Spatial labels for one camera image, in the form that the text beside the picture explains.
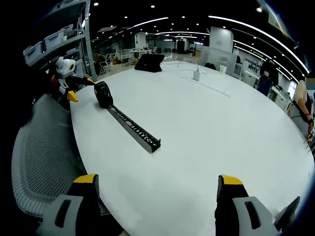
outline woman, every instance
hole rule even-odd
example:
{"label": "woman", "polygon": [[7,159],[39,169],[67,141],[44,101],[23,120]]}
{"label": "woman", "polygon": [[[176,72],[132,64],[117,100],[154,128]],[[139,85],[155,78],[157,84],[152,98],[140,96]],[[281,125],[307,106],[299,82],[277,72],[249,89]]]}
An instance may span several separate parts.
{"label": "woman", "polygon": [[[309,73],[307,78],[313,78],[313,73]],[[313,113],[314,106],[308,101],[308,94],[306,89],[306,81],[300,80],[296,87],[293,102],[290,104],[287,114],[300,129],[303,137],[306,137],[310,131],[313,130]]]}

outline metal shelf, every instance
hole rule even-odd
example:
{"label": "metal shelf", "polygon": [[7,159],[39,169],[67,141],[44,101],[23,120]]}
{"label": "metal shelf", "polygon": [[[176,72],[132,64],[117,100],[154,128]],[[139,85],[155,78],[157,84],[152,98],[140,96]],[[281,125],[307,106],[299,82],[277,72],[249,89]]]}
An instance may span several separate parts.
{"label": "metal shelf", "polygon": [[63,27],[76,23],[84,11],[87,0],[79,0],[61,5],[57,4],[34,27],[33,33],[36,39],[44,38],[57,32]]}
{"label": "metal shelf", "polygon": [[34,60],[32,63],[29,64],[29,66],[34,66],[36,64],[39,64],[39,62],[41,64],[44,64],[45,62],[47,62],[50,59],[53,59],[57,56],[65,55],[67,50],[75,48],[76,46],[78,46],[79,43],[81,42],[81,39],[83,39],[84,37],[85,37],[85,35],[82,34],[82,35],[70,38],[70,39],[56,45],[55,47],[53,47],[53,48],[47,50],[46,52],[44,52],[43,54],[39,55],[36,58],[36,60]]}

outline white charger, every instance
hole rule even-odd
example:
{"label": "white charger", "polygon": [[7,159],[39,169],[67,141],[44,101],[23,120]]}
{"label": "white charger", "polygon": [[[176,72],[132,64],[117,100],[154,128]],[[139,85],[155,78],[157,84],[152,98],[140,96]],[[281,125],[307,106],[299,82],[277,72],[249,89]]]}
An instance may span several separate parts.
{"label": "white charger", "polygon": [[193,80],[199,81],[200,80],[200,72],[199,72],[199,68],[197,68],[196,71],[193,71]]}

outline gray storage bin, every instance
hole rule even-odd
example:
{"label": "gray storage bin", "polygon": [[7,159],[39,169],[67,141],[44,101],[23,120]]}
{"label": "gray storage bin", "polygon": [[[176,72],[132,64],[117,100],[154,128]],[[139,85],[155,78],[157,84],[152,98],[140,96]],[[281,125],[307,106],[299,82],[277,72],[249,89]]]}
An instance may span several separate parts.
{"label": "gray storage bin", "polygon": [[44,38],[44,43],[46,50],[49,50],[56,45],[62,43],[63,37],[64,37],[65,29],[61,29],[60,31],[51,34],[50,36],[47,36]]}
{"label": "gray storage bin", "polygon": [[64,0],[60,3],[60,7],[68,4],[68,3],[71,3],[71,2],[75,2],[75,1],[79,1],[79,0]]}
{"label": "gray storage bin", "polygon": [[28,46],[23,51],[26,64],[29,65],[31,62],[33,62],[39,55],[43,54],[43,51],[44,49],[42,41],[36,43],[34,46]]}
{"label": "gray storage bin", "polygon": [[61,28],[61,29],[62,29],[62,30],[72,30],[72,28],[73,28],[73,24],[68,25],[68,26],[66,26],[66,27],[63,27],[63,28]]}

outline window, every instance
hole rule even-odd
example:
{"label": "window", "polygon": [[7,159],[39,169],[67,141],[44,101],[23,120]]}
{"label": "window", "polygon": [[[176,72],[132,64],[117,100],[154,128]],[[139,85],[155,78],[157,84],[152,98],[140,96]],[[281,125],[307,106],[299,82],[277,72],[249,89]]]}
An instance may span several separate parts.
{"label": "window", "polygon": [[291,99],[293,99],[293,95],[294,95],[294,92],[295,92],[296,86],[297,86],[297,83],[296,83],[296,82],[294,82],[294,81],[291,81],[291,83],[290,83],[290,87],[289,87],[289,89],[287,90],[287,91],[290,93],[290,97],[291,97]]}

